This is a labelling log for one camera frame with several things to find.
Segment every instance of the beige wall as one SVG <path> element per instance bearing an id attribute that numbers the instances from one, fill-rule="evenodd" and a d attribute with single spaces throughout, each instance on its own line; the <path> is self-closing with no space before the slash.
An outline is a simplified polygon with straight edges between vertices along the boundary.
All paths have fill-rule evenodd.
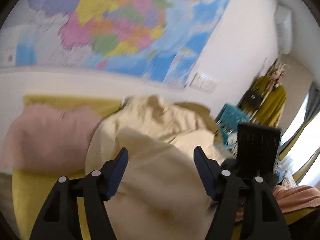
<path id="1" fill-rule="evenodd" d="M 279 126 L 285 132 L 295 118 L 309 91 L 313 75 L 300 62 L 289 55 L 283 55 L 281 62 L 290 66 L 289 68 L 285 67 L 286 72 L 282 79 L 282 85 L 287 93 L 287 98 Z"/>

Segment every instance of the wall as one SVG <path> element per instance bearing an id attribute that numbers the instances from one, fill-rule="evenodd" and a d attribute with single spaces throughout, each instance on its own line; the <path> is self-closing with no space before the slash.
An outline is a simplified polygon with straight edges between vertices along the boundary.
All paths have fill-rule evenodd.
<path id="1" fill-rule="evenodd" d="M 276 0 L 230 0 L 197 62 L 201 72 L 219 81 L 212 94 L 86 70 L 77 70 L 75 74 L 74 70 L 50 73 L 50 69 L 24 72 L 19 68 L 16 73 L 0 74 L 0 146 L 10 123 L 22 111 L 22 96 L 28 92 L 113 97 L 156 93 L 172 101 L 202 103 L 216 115 L 227 101 L 236 104 L 240 100 L 266 58 L 266 65 L 275 60 L 275 8 Z"/>
<path id="2" fill-rule="evenodd" d="M 292 10 L 293 48 L 291 55 L 309 68 L 320 81 L 320 28 L 302 0 L 278 0 Z"/>
<path id="3" fill-rule="evenodd" d="M 289 55 L 283 55 L 281 57 L 281 63 L 290 66 L 289 68 L 287 68 L 287 66 L 285 67 L 285 75 L 281 80 L 287 93 L 284 111 L 279 122 L 279 126 L 284 133 L 297 115 L 309 91 L 313 74 Z"/>

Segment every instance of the pink blanket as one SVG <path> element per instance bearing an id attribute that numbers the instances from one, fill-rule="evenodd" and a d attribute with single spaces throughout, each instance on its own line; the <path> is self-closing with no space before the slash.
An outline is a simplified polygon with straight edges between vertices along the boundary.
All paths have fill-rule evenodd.
<path id="1" fill-rule="evenodd" d="M 289 213 L 303 208 L 320 206 L 320 191 L 311 186 L 285 188 L 276 186 L 273 190 L 282 213 Z M 236 222 L 243 219 L 243 211 L 237 212 Z"/>
<path id="2" fill-rule="evenodd" d="M 27 106 L 10 125 L 0 154 L 0 168 L 68 175 L 84 170 L 92 136 L 101 122 L 88 107 L 58 110 Z"/>

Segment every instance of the map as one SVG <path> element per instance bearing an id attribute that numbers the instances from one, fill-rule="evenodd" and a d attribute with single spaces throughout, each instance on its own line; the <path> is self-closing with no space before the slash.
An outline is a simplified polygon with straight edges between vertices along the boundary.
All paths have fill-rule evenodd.
<path id="1" fill-rule="evenodd" d="M 183 87 L 229 0 L 20 0 L 0 66 L 87 68 Z"/>

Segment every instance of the beige fabric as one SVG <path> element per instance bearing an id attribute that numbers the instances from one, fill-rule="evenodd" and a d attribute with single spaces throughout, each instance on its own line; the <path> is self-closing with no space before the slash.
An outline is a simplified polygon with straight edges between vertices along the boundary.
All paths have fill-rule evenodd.
<path id="1" fill-rule="evenodd" d="M 222 163 L 214 134 L 193 111 L 155 96 L 133 97 L 104 120 L 91 141 L 85 171 L 99 169 L 121 147 L 129 163 L 106 209 L 118 240 L 204 239 L 212 221 L 210 197 L 193 162 L 200 145 Z"/>

